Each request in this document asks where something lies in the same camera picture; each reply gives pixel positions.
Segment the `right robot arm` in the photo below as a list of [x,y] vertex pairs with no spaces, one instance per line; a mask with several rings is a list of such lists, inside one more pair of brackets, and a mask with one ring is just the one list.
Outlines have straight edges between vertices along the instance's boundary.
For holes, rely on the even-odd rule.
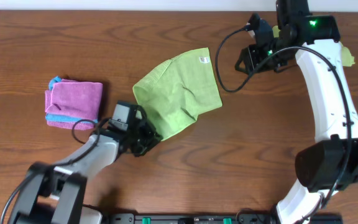
[[342,45],[333,16],[315,16],[306,1],[277,1],[279,34],[257,14],[245,30],[255,44],[241,51],[235,68],[248,77],[279,72],[295,60],[306,82],[315,143],[295,159],[296,182],[275,207],[275,223],[308,223],[331,197],[358,182],[358,114],[342,66]]

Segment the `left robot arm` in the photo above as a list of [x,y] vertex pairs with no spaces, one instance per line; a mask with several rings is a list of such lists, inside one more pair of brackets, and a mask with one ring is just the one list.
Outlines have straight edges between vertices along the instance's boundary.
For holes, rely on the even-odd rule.
[[68,157],[53,163],[33,163],[9,197],[0,223],[107,223],[98,209],[83,203],[86,185],[121,154],[140,157],[162,136],[143,107],[117,103],[110,118],[93,125],[88,140]]

